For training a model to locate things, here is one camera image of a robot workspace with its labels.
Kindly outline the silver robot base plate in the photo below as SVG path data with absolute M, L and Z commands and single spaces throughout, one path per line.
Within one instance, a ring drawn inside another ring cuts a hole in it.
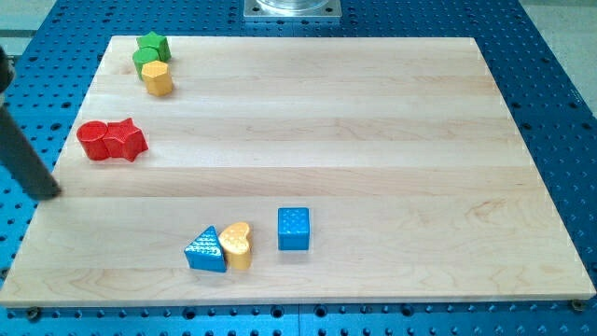
M 340 0 L 245 0 L 243 16 L 251 19 L 339 18 Z

